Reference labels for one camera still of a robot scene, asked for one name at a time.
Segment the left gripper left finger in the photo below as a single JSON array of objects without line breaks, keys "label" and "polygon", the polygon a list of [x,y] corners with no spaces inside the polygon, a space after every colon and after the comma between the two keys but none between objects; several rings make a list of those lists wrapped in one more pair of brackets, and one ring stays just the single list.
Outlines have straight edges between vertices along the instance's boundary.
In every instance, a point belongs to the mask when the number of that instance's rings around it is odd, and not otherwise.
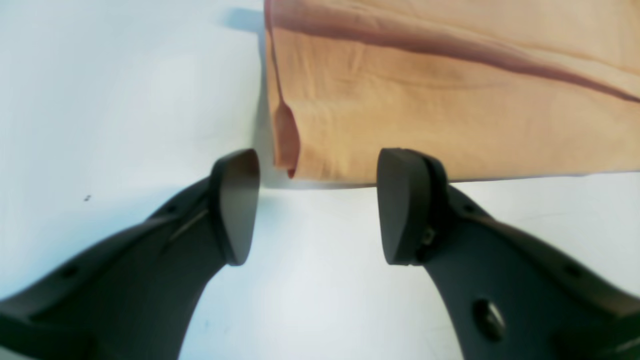
[{"label": "left gripper left finger", "polygon": [[2,350],[31,360],[176,360],[202,292],[249,257],[258,210],[254,149],[144,221],[1,301]]}]

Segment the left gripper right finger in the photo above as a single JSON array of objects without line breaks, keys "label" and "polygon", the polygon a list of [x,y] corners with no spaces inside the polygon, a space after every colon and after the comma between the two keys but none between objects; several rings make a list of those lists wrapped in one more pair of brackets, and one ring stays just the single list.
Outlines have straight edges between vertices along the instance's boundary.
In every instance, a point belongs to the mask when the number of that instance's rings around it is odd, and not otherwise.
[{"label": "left gripper right finger", "polygon": [[559,249],[494,219],[437,158],[384,148],[382,249],[427,271],[466,360],[637,360],[639,298]]}]

